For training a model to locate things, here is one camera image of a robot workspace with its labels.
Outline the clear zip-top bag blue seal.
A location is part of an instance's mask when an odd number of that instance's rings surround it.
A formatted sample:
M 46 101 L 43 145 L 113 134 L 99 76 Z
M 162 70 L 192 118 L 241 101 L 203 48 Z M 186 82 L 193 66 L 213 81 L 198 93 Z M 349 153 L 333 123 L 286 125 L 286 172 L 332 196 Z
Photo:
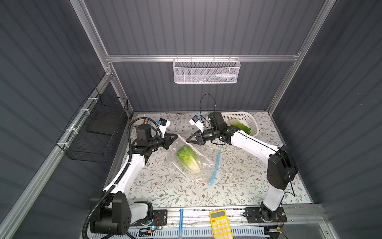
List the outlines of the clear zip-top bag blue seal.
M 180 163 L 179 159 L 176 156 L 178 162 L 181 165 L 180 171 L 190 181 L 196 181 L 196 182 L 199 182 L 199 183 L 202 183 L 202 184 L 205 184 L 205 185 L 212 186 L 214 181 L 215 181 L 215 178 L 217 176 L 218 167 L 219 167 L 220 158 L 221 158 L 221 150 L 217 153 L 216 159 L 212 160 L 207 155 L 201 153 L 197 149 L 195 149 L 195 148 L 192 148 L 192 149 L 199 156 L 199 162 L 200 162 L 200 166 L 201 166 L 201 171 L 199 173 L 196 173 L 196 174 L 189 172 Z

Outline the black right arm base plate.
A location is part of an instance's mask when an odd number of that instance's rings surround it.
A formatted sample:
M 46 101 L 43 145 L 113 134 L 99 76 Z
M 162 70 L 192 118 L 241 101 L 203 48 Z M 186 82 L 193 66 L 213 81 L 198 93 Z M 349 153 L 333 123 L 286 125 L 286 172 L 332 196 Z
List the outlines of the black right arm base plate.
M 242 213 L 248 223 L 286 223 L 287 217 L 283 207 L 272 212 L 267 207 L 247 207 Z

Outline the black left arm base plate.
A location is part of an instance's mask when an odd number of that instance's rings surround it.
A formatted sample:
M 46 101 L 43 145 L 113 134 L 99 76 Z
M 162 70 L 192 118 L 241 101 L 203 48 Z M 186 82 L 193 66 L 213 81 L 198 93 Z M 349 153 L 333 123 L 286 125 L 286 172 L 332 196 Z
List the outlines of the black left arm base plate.
M 165 226 L 167 225 L 168 210 L 153 210 L 149 213 L 149 226 Z

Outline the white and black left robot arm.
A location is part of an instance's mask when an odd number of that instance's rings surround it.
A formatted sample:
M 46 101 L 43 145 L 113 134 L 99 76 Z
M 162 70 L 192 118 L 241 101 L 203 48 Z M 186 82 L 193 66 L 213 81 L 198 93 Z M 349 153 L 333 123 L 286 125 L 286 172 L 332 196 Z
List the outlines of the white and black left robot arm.
M 82 228 L 83 239 L 89 237 L 88 232 L 104 234 L 106 239 L 114 235 L 126 235 L 132 224 L 152 220 L 151 203 L 129 205 L 128 192 L 151 154 L 160 147 L 169 149 L 178 135 L 166 132 L 171 124 L 167 119 L 146 120 L 146 124 L 136 127 L 136 140 L 132 140 L 130 134 L 127 135 L 128 158 L 117 175 L 101 192 L 95 192 L 92 196 L 91 210 Z

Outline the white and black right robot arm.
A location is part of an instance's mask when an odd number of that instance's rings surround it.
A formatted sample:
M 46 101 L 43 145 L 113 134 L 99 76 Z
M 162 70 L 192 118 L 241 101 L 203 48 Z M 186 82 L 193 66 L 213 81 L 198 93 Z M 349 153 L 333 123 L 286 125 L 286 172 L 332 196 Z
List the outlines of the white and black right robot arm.
M 269 188 L 262 201 L 259 214 L 264 222 L 272 222 L 278 218 L 277 211 L 281 208 L 288 185 L 291 185 L 298 173 L 290 148 L 283 145 L 276 147 L 260 141 L 235 125 L 227 125 L 220 112 L 208 115 L 210 128 L 204 129 L 201 116 L 193 116 L 189 123 L 198 128 L 187 140 L 187 143 L 204 145 L 207 141 L 220 141 L 241 148 L 256 156 L 267 166 Z

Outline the clear zip-top bag pink seal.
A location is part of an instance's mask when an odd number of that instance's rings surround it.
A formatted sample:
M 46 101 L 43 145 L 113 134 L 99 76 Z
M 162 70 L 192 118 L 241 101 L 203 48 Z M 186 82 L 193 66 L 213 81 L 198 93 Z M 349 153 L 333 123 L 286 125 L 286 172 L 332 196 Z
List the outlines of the clear zip-top bag pink seal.
M 209 184 L 215 173 L 215 162 L 178 135 L 167 151 L 172 172 L 188 181 Z

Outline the chinese cabbage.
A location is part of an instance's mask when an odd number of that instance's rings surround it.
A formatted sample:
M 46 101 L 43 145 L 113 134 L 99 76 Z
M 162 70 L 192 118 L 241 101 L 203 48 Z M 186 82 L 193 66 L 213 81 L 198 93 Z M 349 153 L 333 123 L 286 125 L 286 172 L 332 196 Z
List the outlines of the chinese cabbage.
M 251 128 L 250 127 L 247 127 L 246 125 L 242 124 L 241 122 L 238 122 L 236 124 L 236 126 L 238 128 L 240 128 L 242 131 L 244 131 L 246 134 L 251 134 Z
M 238 119 L 230 119 L 229 124 L 236 126 L 238 128 L 242 128 L 243 124 Z
M 183 146 L 176 152 L 176 156 L 180 163 L 191 173 L 199 173 L 201 166 L 199 162 L 199 156 L 188 145 Z

